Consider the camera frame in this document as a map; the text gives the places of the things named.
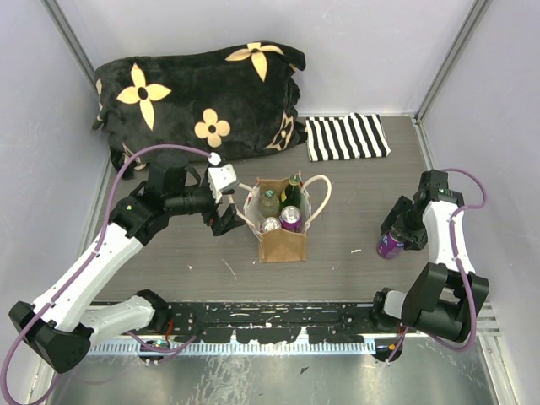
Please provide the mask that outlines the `purple Fanta can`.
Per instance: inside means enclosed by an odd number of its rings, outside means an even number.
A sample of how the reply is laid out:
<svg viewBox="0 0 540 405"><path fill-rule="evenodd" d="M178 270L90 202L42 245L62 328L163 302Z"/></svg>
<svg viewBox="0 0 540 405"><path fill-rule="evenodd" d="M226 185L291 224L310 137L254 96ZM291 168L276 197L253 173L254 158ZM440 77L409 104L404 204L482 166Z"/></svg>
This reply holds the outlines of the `purple Fanta can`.
<svg viewBox="0 0 540 405"><path fill-rule="evenodd" d="M381 236L376 251L380 257L392 259L396 257L404 248L405 240L394 229L387 231Z"/></svg>
<svg viewBox="0 0 540 405"><path fill-rule="evenodd" d="M302 226L301 212L296 206L286 206L279 217L284 230L298 233Z"/></svg>

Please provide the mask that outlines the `red Coke can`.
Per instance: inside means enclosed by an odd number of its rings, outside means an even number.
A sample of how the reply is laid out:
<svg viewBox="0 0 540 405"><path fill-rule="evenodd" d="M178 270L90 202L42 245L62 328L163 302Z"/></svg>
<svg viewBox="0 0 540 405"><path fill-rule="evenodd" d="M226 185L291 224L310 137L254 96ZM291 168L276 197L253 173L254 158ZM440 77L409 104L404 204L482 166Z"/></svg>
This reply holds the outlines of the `red Coke can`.
<svg viewBox="0 0 540 405"><path fill-rule="evenodd" d="M275 217L265 218L260 224L260 231L262 234L266 234L274 230L280 230L281 228L282 225L280 219Z"/></svg>

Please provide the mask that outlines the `clear glass Chang bottle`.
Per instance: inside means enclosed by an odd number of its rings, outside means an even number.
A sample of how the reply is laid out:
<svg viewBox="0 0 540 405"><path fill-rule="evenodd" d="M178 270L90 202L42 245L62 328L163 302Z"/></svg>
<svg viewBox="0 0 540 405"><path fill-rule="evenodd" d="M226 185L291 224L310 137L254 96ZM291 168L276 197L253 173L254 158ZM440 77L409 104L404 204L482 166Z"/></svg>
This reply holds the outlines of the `clear glass Chang bottle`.
<svg viewBox="0 0 540 405"><path fill-rule="evenodd" d="M258 212L263 218L277 218L280 213L280 202L273 189L264 190L259 197Z"/></svg>

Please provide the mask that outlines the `burlap watermelon canvas bag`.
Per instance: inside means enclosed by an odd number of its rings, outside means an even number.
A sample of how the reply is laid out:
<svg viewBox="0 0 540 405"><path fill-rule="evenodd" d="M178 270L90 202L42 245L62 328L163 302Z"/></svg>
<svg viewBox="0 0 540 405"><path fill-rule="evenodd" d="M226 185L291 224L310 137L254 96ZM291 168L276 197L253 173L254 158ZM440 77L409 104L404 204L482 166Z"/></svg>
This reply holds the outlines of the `burlap watermelon canvas bag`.
<svg viewBox="0 0 540 405"><path fill-rule="evenodd" d="M313 209L307 187L316 181L326 183L321 204ZM282 180L259 178L255 186L240 183L247 191L239 212L258 240L262 263L300 262L307 259L307 232L311 223L326 207L332 184L324 175L302 181L298 174Z"/></svg>

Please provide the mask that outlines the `green Perrier glass bottle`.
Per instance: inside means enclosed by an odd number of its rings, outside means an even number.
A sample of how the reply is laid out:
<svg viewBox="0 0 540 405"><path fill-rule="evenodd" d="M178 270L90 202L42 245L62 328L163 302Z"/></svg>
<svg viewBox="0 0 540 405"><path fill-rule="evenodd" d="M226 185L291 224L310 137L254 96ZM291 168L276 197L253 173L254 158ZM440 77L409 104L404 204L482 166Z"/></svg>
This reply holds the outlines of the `green Perrier glass bottle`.
<svg viewBox="0 0 540 405"><path fill-rule="evenodd" d="M288 185L282 190L280 194L280 208L285 208L288 206L300 208L301 200L301 179L299 174L295 174L289 178Z"/></svg>

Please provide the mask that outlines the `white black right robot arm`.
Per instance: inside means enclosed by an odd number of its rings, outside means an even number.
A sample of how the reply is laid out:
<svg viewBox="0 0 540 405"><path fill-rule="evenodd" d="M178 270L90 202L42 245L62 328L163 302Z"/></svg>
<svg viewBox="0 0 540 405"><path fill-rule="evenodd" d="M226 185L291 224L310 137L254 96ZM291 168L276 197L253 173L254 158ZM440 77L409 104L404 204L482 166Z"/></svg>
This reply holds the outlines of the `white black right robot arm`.
<svg viewBox="0 0 540 405"><path fill-rule="evenodd" d="M401 196L381 224L376 251L391 259L427 249L427 264L408 292L376 292L370 322L379 332L403 326L456 351L473 345L489 281L476 274L467 254L463 217L485 202L466 204L449 185L450 170L427 170L413 197Z"/></svg>

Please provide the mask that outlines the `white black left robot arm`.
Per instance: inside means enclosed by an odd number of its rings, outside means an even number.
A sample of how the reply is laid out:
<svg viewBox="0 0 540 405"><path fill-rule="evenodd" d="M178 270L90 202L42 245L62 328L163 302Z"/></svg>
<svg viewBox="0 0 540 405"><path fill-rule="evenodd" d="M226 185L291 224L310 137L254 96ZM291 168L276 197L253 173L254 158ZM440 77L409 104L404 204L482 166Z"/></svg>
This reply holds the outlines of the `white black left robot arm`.
<svg viewBox="0 0 540 405"><path fill-rule="evenodd" d="M202 175L184 155L163 152L148 177L119 200L95 241L67 272L31 303L17 302L9 318L25 342L58 374L78 365L89 350L110 338L138 329L165 331L168 303L149 289L102 310L89 306L112 276L137 255L170 218L199 214L216 236L243 224L235 206L223 214L221 199L239 181L232 165L211 154Z"/></svg>

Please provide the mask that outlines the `black white striped cloth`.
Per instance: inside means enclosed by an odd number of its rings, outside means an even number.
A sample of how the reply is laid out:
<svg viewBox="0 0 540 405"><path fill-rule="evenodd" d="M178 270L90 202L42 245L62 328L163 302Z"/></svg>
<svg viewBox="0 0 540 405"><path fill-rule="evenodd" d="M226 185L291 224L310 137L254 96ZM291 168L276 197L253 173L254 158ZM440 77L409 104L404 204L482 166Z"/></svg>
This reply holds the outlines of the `black white striped cloth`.
<svg viewBox="0 0 540 405"><path fill-rule="evenodd" d="M391 149L376 114L313 116L305 120L311 162L385 158Z"/></svg>

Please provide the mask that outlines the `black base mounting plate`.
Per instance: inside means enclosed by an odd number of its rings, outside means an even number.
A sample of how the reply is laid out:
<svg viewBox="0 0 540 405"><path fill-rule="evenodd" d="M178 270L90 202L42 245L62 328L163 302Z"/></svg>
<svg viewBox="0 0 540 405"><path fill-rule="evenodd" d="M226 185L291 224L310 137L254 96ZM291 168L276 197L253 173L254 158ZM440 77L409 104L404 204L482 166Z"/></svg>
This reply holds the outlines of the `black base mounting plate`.
<svg viewBox="0 0 540 405"><path fill-rule="evenodd" d="M362 343L371 333L398 333L393 318L374 317L372 305L355 302L178 302L170 303L160 326L137 335L195 337L205 343L292 343L302 332L308 343Z"/></svg>

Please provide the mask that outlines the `black floral plush blanket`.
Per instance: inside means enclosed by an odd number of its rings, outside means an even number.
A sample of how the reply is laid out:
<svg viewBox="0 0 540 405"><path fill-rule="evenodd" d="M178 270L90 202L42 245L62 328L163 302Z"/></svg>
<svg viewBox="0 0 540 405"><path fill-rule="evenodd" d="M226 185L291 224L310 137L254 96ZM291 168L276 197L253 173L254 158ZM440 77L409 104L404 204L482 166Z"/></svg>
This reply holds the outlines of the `black floral plush blanket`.
<svg viewBox="0 0 540 405"><path fill-rule="evenodd" d="M116 168L157 144L224 159L276 154L305 142L293 79L305 68L304 52L270 40L116 59L95 71L99 112L92 128L106 134Z"/></svg>

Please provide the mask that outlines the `aluminium slotted rail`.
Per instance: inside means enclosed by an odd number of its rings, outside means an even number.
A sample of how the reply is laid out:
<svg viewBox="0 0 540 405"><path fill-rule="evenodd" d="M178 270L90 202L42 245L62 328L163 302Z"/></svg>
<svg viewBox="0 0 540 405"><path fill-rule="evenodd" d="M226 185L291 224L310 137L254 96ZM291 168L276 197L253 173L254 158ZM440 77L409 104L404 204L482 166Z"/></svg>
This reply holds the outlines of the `aluminium slotted rail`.
<svg viewBox="0 0 540 405"><path fill-rule="evenodd" d="M116 339L102 343L89 351L89 356L111 355L130 356L145 354L140 350L140 344L133 340ZM375 341L368 339L362 343L316 343L310 344L307 340L293 343L190 343L180 355L184 356L210 356L210 355L341 355L341 354L375 354Z"/></svg>

